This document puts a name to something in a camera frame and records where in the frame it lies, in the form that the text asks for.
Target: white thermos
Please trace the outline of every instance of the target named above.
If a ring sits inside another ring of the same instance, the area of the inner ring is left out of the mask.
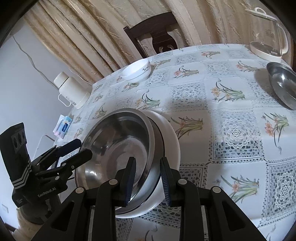
[[[69,105],[66,105],[59,96],[57,97],[67,107],[72,104],[76,109],[80,109],[90,97],[90,93],[76,79],[69,77],[64,72],[59,73],[54,79],[54,84],[59,88],[59,96],[64,96],[70,102]]]

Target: glass kettle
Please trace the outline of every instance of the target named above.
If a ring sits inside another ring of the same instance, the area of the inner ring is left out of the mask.
[[[282,55],[289,49],[284,29],[277,23],[276,18],[267,15],[262,8],[245,11],[250,16],[251,51],[262,59],[280,63]]]

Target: floral tablecloth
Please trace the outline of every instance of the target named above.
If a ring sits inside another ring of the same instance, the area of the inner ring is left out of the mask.
[[[123,81],[122,69],[95,83],[87,103],[71,111],[73,123],[56,144],[83,140],[116,109],[154,110],[176,131],[181,176],[199,187],[220,186],[267,240],[282,240],[295,221],[296,112],[276,100],[268,61],[236,44],[187,47],[149,60],[153,72],[143,83]],[[69,193],[75,183],[68,183]],[[177,241],[179,227],[180,208],[163,202],[141,217],[118,219],[117,236]]]

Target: beige curtain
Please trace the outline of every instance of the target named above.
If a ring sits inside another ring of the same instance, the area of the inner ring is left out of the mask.
[[[25,20],[49,51],[94,83],[141,59],[125,26],[172,11],[178,24],[167,30],[179,48],[249,44],[245,9],[254,7],[272,15],[259,0],[40,0]],[[140,43],[148,56],[156,54],[149,34]],[[291,63],[291,51],[285,60]]]

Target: metal bowl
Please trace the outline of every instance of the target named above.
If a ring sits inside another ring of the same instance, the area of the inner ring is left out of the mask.
[[[155,189],[164,144],[156,124],[135,109],[120,109],[101,119],[88,133],[80,151],[90,149],[93,157],[75,170],[76,186],[99,187],[125,168],[130,156],[136,158],[132,200],[116,214],[127,213],[143,204]]]
[[[281,101],[296,110],[296,73],[287,66],[270,62],[266,66],[269,82]]]

